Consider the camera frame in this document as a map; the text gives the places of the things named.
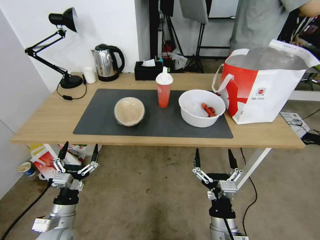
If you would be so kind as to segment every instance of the black mat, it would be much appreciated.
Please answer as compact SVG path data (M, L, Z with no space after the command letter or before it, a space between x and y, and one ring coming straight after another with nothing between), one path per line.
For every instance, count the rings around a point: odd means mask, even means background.
M171 91L169 106L158 106L156 90L98 89L82 115L74 134L152 137L233 138L224 115L210 127L198 128L186 123L180 113L178 99L184 91ZM146 109L136 126L117 123L114 106L121 98L136 97Z

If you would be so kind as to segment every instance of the black tissue box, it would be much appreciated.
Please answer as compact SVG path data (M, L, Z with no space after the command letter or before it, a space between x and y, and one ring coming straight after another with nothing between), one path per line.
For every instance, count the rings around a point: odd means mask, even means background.
M162 73L162 63L155 62L154 67L143 67L143 62L136 62L134 67L134 77L138 80L156 80L159 73Z

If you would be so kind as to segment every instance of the electric kettle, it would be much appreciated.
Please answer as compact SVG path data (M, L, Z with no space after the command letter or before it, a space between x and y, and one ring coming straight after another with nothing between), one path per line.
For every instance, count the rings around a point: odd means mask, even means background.
M124 68L124 56L121 50L115 46L99 44L91 50L100 81L110 82L119 77ZM118 53L121 59L121 66L118 67L114 53Z

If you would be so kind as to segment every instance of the bowl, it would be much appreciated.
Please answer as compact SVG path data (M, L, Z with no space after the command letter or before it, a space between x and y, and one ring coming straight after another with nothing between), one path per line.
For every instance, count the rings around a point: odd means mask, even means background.
M216 116L208 117L206 111L201 107L202 103L205 103L208 107L213 107L216 111ZM181 94L179 105L183 120L195 127L211 126L226 110L226 105L219 96L212 92L198 89Z
M114 117L121 125L131 127L137 125L144 117L143 103L134 97L120 99L114 106Z

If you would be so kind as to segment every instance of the table leg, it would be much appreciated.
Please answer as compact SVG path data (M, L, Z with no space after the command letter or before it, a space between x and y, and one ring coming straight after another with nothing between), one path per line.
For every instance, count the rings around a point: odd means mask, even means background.
M237 187L240 189L245 181L250 177L253 171L259 166L264 157L270 152L271 148L258 148L250 159L247 161L247 164L244 166L243 173L237 180Z

